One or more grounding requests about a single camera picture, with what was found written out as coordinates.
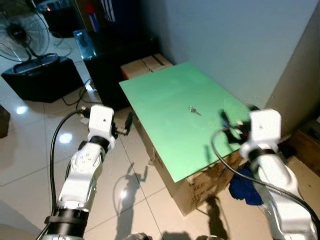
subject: green mat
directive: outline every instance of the green mat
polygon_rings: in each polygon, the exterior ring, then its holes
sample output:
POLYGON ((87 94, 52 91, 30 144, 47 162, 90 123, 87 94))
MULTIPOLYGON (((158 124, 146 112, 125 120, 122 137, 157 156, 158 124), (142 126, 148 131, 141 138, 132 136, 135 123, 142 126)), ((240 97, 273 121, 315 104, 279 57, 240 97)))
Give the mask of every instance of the green mat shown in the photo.
MULTIPOLYGON (((120 82, 139 120, 175 182, 218 158, 213 133, 223 127, 220 110, 232 124, 248 119, 248 109, 190 62, 120 82), (193 106, 202 115, 188 110, 193 106)), ((222 156, 239 149, 225 136, 216 140, 222 156)))

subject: electric fan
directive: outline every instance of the electric fan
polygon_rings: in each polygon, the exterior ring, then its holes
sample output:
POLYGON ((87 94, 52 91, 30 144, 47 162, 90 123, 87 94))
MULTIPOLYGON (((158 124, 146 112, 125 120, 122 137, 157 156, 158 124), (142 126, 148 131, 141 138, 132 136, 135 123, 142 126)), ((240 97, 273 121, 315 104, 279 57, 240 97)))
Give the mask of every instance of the electric fan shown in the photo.
POLYGON ((47 24, 25 0, 0 0, 0 57, 21 62, 1 74, 23 100, 52 103, 83 86, 73 61, 46 53, 47 24))

